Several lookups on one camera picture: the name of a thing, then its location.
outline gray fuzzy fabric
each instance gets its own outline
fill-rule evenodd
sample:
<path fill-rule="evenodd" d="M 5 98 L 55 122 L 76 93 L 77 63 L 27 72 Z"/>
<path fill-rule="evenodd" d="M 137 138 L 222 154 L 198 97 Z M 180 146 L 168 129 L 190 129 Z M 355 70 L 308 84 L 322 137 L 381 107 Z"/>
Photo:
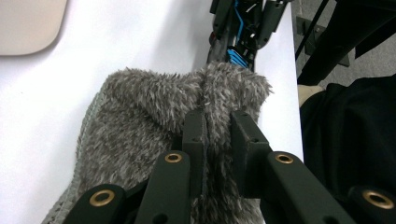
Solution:
<path fill-rule="evenodd" d="M 269 93 L 265 77 L 228 63 L 183 76 L 137 69 L 109 76 L 83 120 L 73 181 L 43 223 L 62 223 L 94 186 L 130 189 L 148 178 L 157 157 L 181 135 L 185 115 L 196 108 L 205 111 L 209 146 L 206 193 L 191 202 L 191 222 L 262 223 L 258 201 L 238 196 L 229 128 L 234 110 L 257 120 Z"/>

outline blue wire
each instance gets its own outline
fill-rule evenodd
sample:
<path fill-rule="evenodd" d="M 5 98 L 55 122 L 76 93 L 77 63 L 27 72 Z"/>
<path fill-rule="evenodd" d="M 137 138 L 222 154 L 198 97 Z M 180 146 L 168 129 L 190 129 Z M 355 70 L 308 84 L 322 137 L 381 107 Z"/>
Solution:
<path fill-rule="evenodd" d="M 248 66 L 248 64 L 246 63 L 246 61 L 241 57 L 241 55 L 239 55 L 237 52 L 234 52 L 233 50 L 231 50 L 231 54 L 236 58 L 236 60 L 238 62 L 240 62 L 242 65 L 244 66 Z"/>
<path fill-rule="evenodd" d="M 235 0 L 235 5 L 233 5 L 233 8 L 235 9 L 236 16 L 238 17 L 239 21 L 241 22 L 241 24 L 239 25 L 238 36 L 236 37 L 236 43 L 238 43 L 239 38 L 241 37 L 241 34 L 242 34 L 242 28 L 244 27 L 244 21 L 242 20 L 241 16 L 239 15 L 239 12 L 237 9 L 238 4 L 239 4 L 238 0 Z"/>
<path fill-rule="evenodd" d="M 227 53 L 230 55 L 230 63 L 241 65 L 242 67 L 248 68 L 246 61 L 234 50 L 228 49 Z"/>

